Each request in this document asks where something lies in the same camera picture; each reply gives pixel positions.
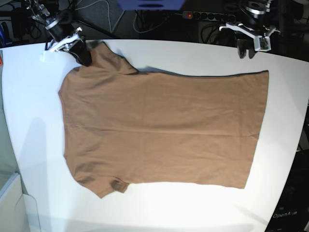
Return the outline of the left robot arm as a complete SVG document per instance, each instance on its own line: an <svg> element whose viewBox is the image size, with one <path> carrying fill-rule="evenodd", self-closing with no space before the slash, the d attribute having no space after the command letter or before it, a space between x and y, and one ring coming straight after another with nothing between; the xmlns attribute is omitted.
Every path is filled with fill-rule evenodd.
<svg viewBox="0 0 309 232"><path fill-rule="evenodd" d="M241 0L241 20L226 22L219 27L220 31L233 31L240 59L245 58L247 54L252 59L258 52L270 51L271 36L274 33L281 34L276 26L266 21L270 5L270 0Z"/></svg>

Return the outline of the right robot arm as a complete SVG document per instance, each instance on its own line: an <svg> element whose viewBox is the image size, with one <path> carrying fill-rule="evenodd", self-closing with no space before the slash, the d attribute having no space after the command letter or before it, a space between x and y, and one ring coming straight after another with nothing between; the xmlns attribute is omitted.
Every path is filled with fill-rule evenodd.
<svg viewBox="0 0 309 232"><path fill-rule="evenodd" d="M48 52L65 52L73 56L77 63L90 66L91 54L86 45L81 27L75 28L71 10L59 10L57 0L30 0L28 10L32 19L42 23L51 40L45 44Z"/></svg>

